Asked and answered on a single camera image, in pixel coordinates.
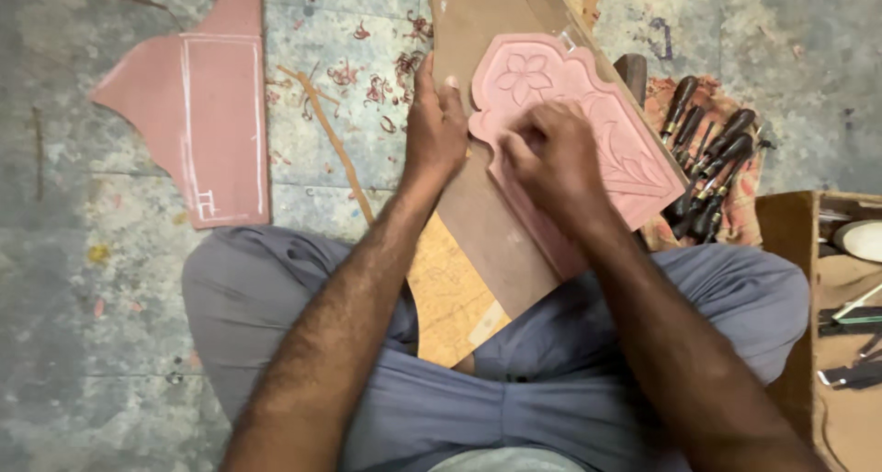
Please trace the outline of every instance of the person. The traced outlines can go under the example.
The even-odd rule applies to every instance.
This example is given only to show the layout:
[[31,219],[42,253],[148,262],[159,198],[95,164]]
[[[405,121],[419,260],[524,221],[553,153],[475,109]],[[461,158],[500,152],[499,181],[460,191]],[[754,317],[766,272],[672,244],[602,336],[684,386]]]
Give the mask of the person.
[[594,271],[481,345],[474,375],[413,355],[405,274],[469,143],[456,79],[435,92],[432,64],[398,191],[358,244],[220,228],[185,263],[196,349],[235,423],[221,470],[823,470],[763,387],[805,329],[802,273],[749,247],[645,254],[575,104],[535,105],[501,141]]

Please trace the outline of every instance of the grey trousers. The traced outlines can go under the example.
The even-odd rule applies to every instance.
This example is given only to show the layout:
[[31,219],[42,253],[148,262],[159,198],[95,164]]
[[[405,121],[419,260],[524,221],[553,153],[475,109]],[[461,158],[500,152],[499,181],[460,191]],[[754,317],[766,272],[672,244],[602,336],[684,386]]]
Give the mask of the grey trousers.
[[[279,227],[215,230],[182,278],[190,328],[215,394],[235,421],[281,338],[349,247]],[[652,255],[766,384],[808,319],[792,263],[706,245]],[[410,354],[413,299],[402,288],[353,417],[339,469],[425,471],[458,453],[553,450],[586,470],[688,469],[616,345],[592,273],[543,298],[475,352],[475,376]]]

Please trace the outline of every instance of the patterned cloth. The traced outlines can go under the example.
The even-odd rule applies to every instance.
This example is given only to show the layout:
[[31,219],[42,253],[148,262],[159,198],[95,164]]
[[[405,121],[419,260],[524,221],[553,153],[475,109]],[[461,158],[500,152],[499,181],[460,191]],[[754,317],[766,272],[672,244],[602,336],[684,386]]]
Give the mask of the patterned cloth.
[[[671,103],[676,88],[677,83],[671,78],[658,79],[651,77],[649,79],[646,87],[645,112],[656,132],[662,130],[662,124],[667,115],[667,108]],[[698,151],[701,138],[704,136],[710,122],[715,122],[716,126],[713,128],[708,142],[710,142],[715,133],[719,132],[726,123],[726,120],[729,119],[729,116],[744,106],[727,97],[720,87],[720,82],[709,75],[703,75],[699,78],[699,88],[695,95],[692,96],[689,108],[692,105],[699,105],[707,111],[690,147],[690,153],[693,156]],[[755,126],[756,124],[749,128],[754,137],[754,146],[758,142]],[[762,244],[763,240],[759,233],[759,223],[754,202],[757,197],[759,174],[762,172],[764,158],[765,150],[762,150],[751,161],[747,162],[746,168],[742,169],[735,176],[735,182],[732,184],[728,197],[723,202],[722,223],[720,232],[716,235],[718,242],[746,244],[757,247]],[[722,175],[725,176],[729,170],[727,169]],[[677,241],[667,221],[661,215],[656,215],[649,220],[641,228],[641,231],[651,251],[672,250],[696,244],[695,240],[689,237]]]

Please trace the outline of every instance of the tape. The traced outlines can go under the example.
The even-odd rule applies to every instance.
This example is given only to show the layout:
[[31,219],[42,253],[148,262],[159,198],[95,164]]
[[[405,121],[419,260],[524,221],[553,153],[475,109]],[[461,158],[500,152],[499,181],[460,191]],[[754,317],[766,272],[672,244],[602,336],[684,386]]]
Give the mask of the tape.
[[484,312],[484,315],[478,321],[475,329],[469,332],[469,342],[475,345],[475,347],[479,347],[487,341],[503,315],[505,315],[505,310],[502,309],[502,305],[499,304],[499,301],[493,301],[490,308],[487,308],[487,311]]

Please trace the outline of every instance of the forearm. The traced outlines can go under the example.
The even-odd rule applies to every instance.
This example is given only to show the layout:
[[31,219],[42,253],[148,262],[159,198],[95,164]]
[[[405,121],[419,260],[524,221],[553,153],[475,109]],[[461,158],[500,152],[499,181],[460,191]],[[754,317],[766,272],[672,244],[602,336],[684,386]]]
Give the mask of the forearm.
[[693,469],[815,466],[728,339],[637,246],[611,207],[578,228],[628,364]]
[[237,422],[226,470],[333,470],[437,191],[393,196],[307,304]]

